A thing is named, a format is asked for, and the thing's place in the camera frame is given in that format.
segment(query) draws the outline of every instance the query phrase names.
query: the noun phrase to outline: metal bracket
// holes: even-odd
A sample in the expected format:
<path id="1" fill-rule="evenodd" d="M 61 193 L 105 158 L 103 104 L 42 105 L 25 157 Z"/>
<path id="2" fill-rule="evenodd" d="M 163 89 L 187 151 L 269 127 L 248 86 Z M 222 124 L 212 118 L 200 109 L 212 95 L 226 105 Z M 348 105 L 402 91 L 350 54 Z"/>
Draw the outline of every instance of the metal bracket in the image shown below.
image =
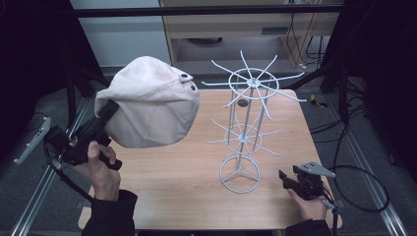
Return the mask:
<path id="1" fill-rule="evenodd" d="M 327 170 L 326 168 L 322 167 L 321 165 L 319 165 L 318 163 L 314 161 L 298 165 L 298 169 L 309 174 L 324 175 L 330 178 L 336 177 L 336 175 L 333 172 Z"/>
<path id="2" fill-rule="evenodd" d="M 43 137 L 48 133 L 49 129 L 51 128 L 51 118 L 50 117 L 43 117 L 43 124 L 38 129 L 34 137 L 31 139 L 30 143 L 27 144 L 27 148 L 22 153 L 21 157 L 15 159 L 15 163 L 22 164 L 28 157 L 28 155 L 36 148 L 36 146 L 42 141 Z"/>

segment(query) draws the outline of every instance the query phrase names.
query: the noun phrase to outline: black sleeve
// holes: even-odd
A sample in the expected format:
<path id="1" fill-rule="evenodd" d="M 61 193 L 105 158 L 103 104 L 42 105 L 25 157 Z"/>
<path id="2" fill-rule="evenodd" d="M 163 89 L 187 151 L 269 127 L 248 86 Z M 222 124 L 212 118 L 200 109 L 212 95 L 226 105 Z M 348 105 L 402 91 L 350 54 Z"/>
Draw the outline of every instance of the black sleeve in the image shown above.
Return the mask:
<path id="1" fill-rule="evenodd" d="M 285 229 L 287 236 L 331 236 L 325 220 L 309 219 Z"/>
<path id="2" fill-rule="evenodd" d="M 126 190 L 120 190 L 118 202 L 94 199 L 82 236 L 134 236 L 133 213 L 137 199 Z"/>

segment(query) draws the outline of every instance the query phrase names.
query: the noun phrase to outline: metal rail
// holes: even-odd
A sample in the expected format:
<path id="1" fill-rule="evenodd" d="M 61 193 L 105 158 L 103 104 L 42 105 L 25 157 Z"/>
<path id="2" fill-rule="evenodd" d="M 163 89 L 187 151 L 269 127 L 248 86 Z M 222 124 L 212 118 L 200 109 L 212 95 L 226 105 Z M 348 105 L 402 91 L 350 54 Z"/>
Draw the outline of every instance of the metal rail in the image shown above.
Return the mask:
<path id="1" fill-rule="evenodd" d="M 360 5 L 308 4 L 308 5 L 258 5 L 258 6 L 199 6 L 161 8 L 118 8 L 118 9 L 75 9 L 56 11 L 48 14 L 73 16 L 77 18 L 150 17 L 150 16 L 192 16 L 227 14 L 273 14 L 273 13 L 333 13 L 355 9 Z"/>

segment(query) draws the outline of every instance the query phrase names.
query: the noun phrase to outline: table surface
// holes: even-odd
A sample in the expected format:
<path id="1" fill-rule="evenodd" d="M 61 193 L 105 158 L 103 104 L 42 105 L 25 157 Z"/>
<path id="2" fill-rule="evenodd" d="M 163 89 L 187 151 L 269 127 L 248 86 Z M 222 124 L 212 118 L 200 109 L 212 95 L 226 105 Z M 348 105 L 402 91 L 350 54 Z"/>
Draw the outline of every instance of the table surface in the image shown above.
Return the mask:
<path id="1" fill-rule="evenodd" d="M 281 91 L 296 96 L 293 90 Z M 280 94 L 268 100 L 271 120 L 264 117 L 260 130 L 264 134 L 262 147 L 251 154 L 259 166 L 261 182 L 252 192 L 237 194 L 221 183 L 219 174 L 223 160 L 232 151 L 225 142 L 210 143 L 224 140 L 225 129 L 214 122 L 228 126 L 230 109 L 223 106 L 230 102 L 231 91 L 200 90 L 200 94 L 198 115 L 182 141 L 165 147 L 136 149 L 111 144 L 123 161 L 121 188 L 139 196 L 134 215 L 136 228 L 283 229 L 300 222 L 298 207 L 278 177 L 278 170 L 282 170 L 295 179 L 292 165 L 321 163 L 299 102 Z M 248 124 L 254 123 L 261 109 L 262 103 L 254 100 Z M 239 123 L 244 124 L 247 108 L 237 106 L 235 110 Z M 226 166 L 236 168 L 233 161 Z M 243 190 L 255 182 L 239 176 L 227 183 Z M 89 216 L 90 208 L 85 207 L 79 220 L 81 228 Z"/>

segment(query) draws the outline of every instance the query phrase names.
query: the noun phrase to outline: black cable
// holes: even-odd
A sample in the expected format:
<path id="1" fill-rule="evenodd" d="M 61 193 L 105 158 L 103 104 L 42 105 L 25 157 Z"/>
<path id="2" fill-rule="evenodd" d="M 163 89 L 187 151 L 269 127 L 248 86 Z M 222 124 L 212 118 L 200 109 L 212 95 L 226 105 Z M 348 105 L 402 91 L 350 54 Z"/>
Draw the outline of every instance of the black cable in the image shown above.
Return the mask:
<path id="1" fill-rule="evenodd" d="M 338 214 L 336 212 L 336 209 L 331 211 L 333 213 L 333 228 L 331 231 L 331 235 L 332 236 L 336 236 L 337 235 L 337 220 L 338 220 Z"/>
<path id="2" fill-rule="evenodd" d="M 349 100 L 347 100 L 347 104 L 349 104 L 350 102 L 352 102 L 353 100 L 355 100 L 355 99 L 360 99 L 360 100 L 363 100 L 363 96 L 361 96 L 361 95 L 359 95 L 359 96 L 353 96 L 353 97 L 350 97 L 349 98 Z"/>
<path id="3" fill-rule="evenodd" d="M 331 143 L 331 142 L 336 142 L 338 141 L 338 139 L 335 140 L 327 140 L 327 141 L 314 141 L 315 144 L 324 144 L 324 143 Z"/>
<path id="4" fill-rule="evenodd" d="M 370 213 L 379 213 L 379 212 L 381 212 L 381 211 L 383 211 L 383 210 L 385 210 L 387 207 L 388 207 L 388 205 L 389 205 L 389 192 L 388 192 L 388 189 L 387 189 L 387 187 L 381 182 L 381 180 L 380 179 L 378 179 L 377 178 L 377 176 L 375 176 L 374 174 L 372 174 L 371 172 L 369 172 L 369 171 L 367 171 L 367 170 L 365 170 L 365 169 L 362 169 L 362 168 L 359 168 L 359 167 L 357 167 L 357 166 L 353 166 L 353 165 L 335 165 L 334 167 L 332 167 L 332 168 L 330 168 L 329 170 L 333 170 L 333 172 L 334 172 L 334 170 L 335 169 L 340 169 L 340 168 L 346 168 L 346 169 L 352 169 L 352 170 L 356 170 L 356 171 L 360 171 L 360 172 L 364 172 L 365 174 L 367 174 L 368 176 L 371 176 L 383 189 L 384 189 L 384 193 L 385 193 L 385 195 L 386 195 L 386 202 L 384 203 L 384 205 L 383 206 L 381 206 L 380 208 L 376 208 L 376 209 L 373 209 L 373 208 L 364 208 L 364 207 L 362 207 L 362 206 L 359 206 L 359 205 L 357 205 L 357 204 L 355 204 L 355 203 L 353 203 L 353 201 L 351 201 L 351 200 L 349 200 L 347 197 L 346 197 L 346 195 L 343 193 L 343 191 L 341 191 L 341 189 L 340 189 L 340 187 L 339 187 L 339 185 L 338 185 L 338 182 L 337 182 L 337 180 L 336 180 L 336 178 L 334 178 L 333 179 L 333 181 L 334 181 L 334 185 L 335 185 L 335 187 L 336 187 L 336 189 L 337 189 L 337 191 L 340 193 L 340 195 L 348 202 L 348 203 L 350 203 L 351 205 L 353 205 L 354 207 L 357 207 L 357 208 L 359 208 L 359 209 L 361 209 L 361 210 L 363 210 L 363 211 L 366 211 L 366 212 L 370 212 Z"/>
<path id="5" fill-rule="evenodd" d="M 294 29 L 294 24 L 293 24 L 293 22 L 294 22 L 294 13 L 292 14 L 292 16 L 291 16 L 291 28 L 289 29 L 289 30 L 291 30 L 292 31 L 292 35 L 294 36 L 294 39 L 295 39 L 295 44 L 297 45 L 297 50 L 298 50 L 298 56 L 300 57 L 300 59 L 304 62 L 304 65 L 305 66 L 307 66 L 307 65 L 310 65 L 310 64 L 313 64 L 314 62 L 306 62 L 305 60 L 304 60 L 304 58 L 303 58 L 303 55 L 302 55 L 302 53 L 301 53 L 301 48 L 300 48 L 300 44 L 298 44 L 298 40 L 297 40 L 297 35 L 295 35 L 295 29 Z"/>
<path id="6" fill-rule="evenodd" d="M 293 23 L 294 23 L 294 13 L 291 14 L 291 22 L 289 24 L 289 28 L 288 28 L 288 32 L 287 32 L 287 36 L 286 36 L 286 44 L 287 44 L 289 53 L 291 53 L 292 60 L 294 60 L 294 63 L 297 63 L 297 60 L 295 60 L 294 54 L 292 53 L 292 50 L 289 46 L 289 33 L 292 29 Z"/>
<path id="7" fill-rule="evenodd" d="M 347 130 L 348 130 L 348 128 L 349 128 L 349 126 L 348 125 L 345 125 L 344 126 L 344 128 L 343 128 L 343 131 L 342 131 L 342 133 L 341 133 L 341 135 L 340 135 L 340 138 L 339 138 L 339 141 L 338 141 L 338 143 L 337 143 L 337 147 L 336 147 L 336 152 L 335 152 L 335 154 L 334 154 L 334 159 L 333 159 L 333 167 L 331 167 L 331 168 L 329 168 L 328 170 L 332 170 L 333 171 L 333 173 L 335 174 L 335 170 L 336 169 L 339 169 L 339 168 L 349 168 L 349 169 L 353 169 L 353 170 L 357 170 L 357 171 L 362 171 L 362 172 L 364 172 L 364 173 L 366 173 L 367 175 L 369 175 L 369 176 L 371 176 L 375 181 L 377 181 L 377 183 L 381 186 L 381 187 L 383 187 L 383 189 L 384 189 L 384 192 L 385 192 L 385 194 L 386 194 L 386 202 L 384 203 L 384 205 L 381 207 L 381 208 L 377 208 L 377 209 L 371 209 L 371 208 L 364 208 L 364 207 L 361 207 L 361 206 L 359 206 L 359 205 L 357 205 L 357 204 L 355 204 L 355 203 L 353 203 L 351 200 L 349 200 L 347 197 L 346 197 L 346 195 L 341 191 L 341 189 L 340 189 L 340 187 L 339 187 L 339 185 L 338 185 L 338 182 L 337 182 L 337 179 L 336 178 L 334 178 L 333 179 L 333 181 L 334 181 L 334 185 L 335 185 L 335 187 L 336 187 L 336 190 L 340 193 L 340 195 L 348 202 L 348 203 L 350 203 L 351 205 L 353 205 L 354 207 L 357 207 L 357 208 L 359 208 L 359 209 L 361 209 L 361 210 L 363 210 L 363 211 L 366 211 L 366 212 L 371 212 L 371 213 L 378 213 L 378 212 L 381 212 L 382 210 L 384 210 L 384 209 L 386 209 L 387 208 L 387 206 L 389 205 L 389 193 L 388 193 L 388 190 L 387 190 L 387 187 L 374 175 L 374 174 L 372 174 L 371 172 L 369 172 L 369 171 L 367 171 L 367 170 L 365 170 L 365 169 L 362 169 L 362 168 L 359 168 L 359 167 L 357 167 L 357 166 L 353 166 L 353 165 L 336 165 L 336 163 L 337 163 L 337 157 L 338 157 L 338 153 L 339 153 L 339 151 L 340 151 L 340 146 L 341 146 L 341 142 L 342 142 L 342 140 L 343 140 L 343 137 L 347 134 Z"/>
<path id="8" fill-rule="evenodd" d="M 326 198 L 329 202 L 334 203 L 334 199 L 333 199 L 333 196 L 331 195 L 330 191 L 329 191 L 327 188 L 323 188 L 323 189 L 326 191 L 326 194 L 325 194 L 325 193 L 323 193 L 323 194 L 324 194 L 324 196 L 325 196 L 325 198 Z"/>
<path id="9" fill-rule="evenodd" d="M 349 101 L 352 101 L 353 99 L 356 99 L 356 98 L 359 98 L 359 97 L 352 97 Z M 356 107 L 355 109 L 353 109 L 353 110 L 351 110 L 349 112 L 349 117 L 350 118 L 355 117 L 356 115 L 353 116 L 353 113 L 355 113 L 356 111 L 358 111 L 360 109 L 364 109 L 364 108 L 365 108 L 364 105 L 360 105 L 360 106 Z M 334 121 L 334 122 L 331 122 L 331 123 L 327 123 L 327 124 L 324 124 L 324 125 L 321 125 L 321 126 L 318 126 L 318 127 L 315 127 L 315 128 L 310 128 L 309 130 L 310 131 L 313 131 L 313 132 L 311 132 L 311 134 L 314 135 L 314 134 L 317 134 L 317 133 L 320 133 L 320 132 L 324 132 L 326 130 L 329 130 L 329 129 L 333 128 L 334 126 L 336 126 L 337 124 L 341 123 L 341 122 L 342 122 L 342 120 L 339 119 L 337 121 Z"/>
<path id="10" fill-rule="evenodd" d="M 307 44 L 306 55 L 307 55 L 308 58 L 316 60 L 316 67 L 319 68 L 319 65 L 322 65 L 322 55 L 324 55 L 324 53 L 322 53 L 322 49 L 323 49 L 323 46 L 324 46 L 324 37 L 323 36 L 320 37 L 319 51 L 318 52 L 309 52 L 309 48 L 312 44 L 313 38 L 314 37 L 311 36 L 310 40 L 309 40 L 309 43 Z"/>
<path id="11" fill-rule="evenodd" d="M 62 169 L 58 169 L 53 161 L 58 161 L 57 158 L 54 158 L 50 155 L 48 149 L 46 148 L 45 143 L 43 143 L 43 152 L 45 153 L 47 163 L 52 167 L 52 169 L 55 171 L 55 173 L 61 178 L 62 181 L 64 181 L 65 184 L 67 184 L 71 189 L 79 193 L 82 197 L 84 197 L 89 202 L 92 202 L 92 196 L 89 195 L 86 191 L 84 191 L 80 186 L 78 186 L 76 183 L 74 183 L 65 173 L 62 171 Z"/>
<path id="12" fill-rule="evenodd" d="M 359 110 L 367 110 L 367 107 L 365 105 L 360 105 L 356 107 L 351 113 L 349 113 L 349 118 L 355 118 L 356 116 L 361 114 L 361 112 L 358 112 L 357 114 L 353 114 L 354 112 L 359 111 Z"/>

